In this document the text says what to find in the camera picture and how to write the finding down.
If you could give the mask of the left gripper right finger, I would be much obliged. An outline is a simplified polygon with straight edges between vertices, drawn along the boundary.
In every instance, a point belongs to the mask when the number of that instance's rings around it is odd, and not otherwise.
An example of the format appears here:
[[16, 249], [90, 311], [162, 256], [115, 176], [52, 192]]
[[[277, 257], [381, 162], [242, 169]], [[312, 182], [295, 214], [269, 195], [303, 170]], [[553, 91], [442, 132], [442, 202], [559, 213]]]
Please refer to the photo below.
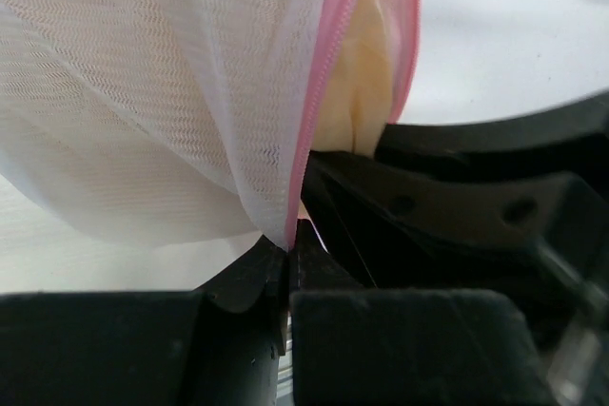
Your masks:
[[298, 405], [551, 405], [566, 296], [532, 274], [368, 289], [301, 221], [289, 255]]

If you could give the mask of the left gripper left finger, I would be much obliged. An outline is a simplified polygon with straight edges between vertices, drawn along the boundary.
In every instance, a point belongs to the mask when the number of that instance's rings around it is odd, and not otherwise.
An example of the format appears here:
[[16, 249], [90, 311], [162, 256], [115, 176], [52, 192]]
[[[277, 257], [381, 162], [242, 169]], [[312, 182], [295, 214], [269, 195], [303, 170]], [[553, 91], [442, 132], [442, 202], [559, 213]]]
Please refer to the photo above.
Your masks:
[[5, 405], [272, 405], [287, 256], [267, 239], [191, 291], [1, 299]]

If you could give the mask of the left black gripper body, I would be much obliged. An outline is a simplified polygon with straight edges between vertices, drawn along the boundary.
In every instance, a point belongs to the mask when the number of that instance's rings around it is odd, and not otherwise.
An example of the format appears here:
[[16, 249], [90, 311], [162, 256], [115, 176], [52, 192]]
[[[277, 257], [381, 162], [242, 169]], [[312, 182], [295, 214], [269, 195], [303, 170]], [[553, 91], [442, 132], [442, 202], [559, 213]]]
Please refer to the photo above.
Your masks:
[[608, 95], [516, 118], [388, 126], [373, 158], [310, 155], [302, 198], [362, 287], [532, 274], [566, 296], [551, 405], [608, 401]]

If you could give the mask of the beige bra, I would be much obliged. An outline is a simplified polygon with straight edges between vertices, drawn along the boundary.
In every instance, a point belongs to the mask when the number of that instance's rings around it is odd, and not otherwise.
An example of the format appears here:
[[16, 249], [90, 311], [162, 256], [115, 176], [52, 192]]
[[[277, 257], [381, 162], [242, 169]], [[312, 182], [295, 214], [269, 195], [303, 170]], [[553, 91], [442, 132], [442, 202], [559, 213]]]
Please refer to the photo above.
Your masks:
[[356, 0], [318, 105], [310, 151], [370, 158], [389, 120], [393, 68], [378, 0]]

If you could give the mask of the white mesh pink-trimmed laundry bag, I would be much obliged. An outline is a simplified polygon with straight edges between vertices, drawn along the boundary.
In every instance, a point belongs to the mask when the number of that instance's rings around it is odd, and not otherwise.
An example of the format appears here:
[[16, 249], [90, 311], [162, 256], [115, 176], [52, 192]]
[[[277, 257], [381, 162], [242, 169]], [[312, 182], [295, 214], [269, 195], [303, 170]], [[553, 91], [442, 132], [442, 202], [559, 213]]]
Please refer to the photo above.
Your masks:
[[[378, 0], [399, 118], [419, 0]], [[294, 243], [356, 0], [1, 0], [1, 173], [74, 228], [152, 246]]]

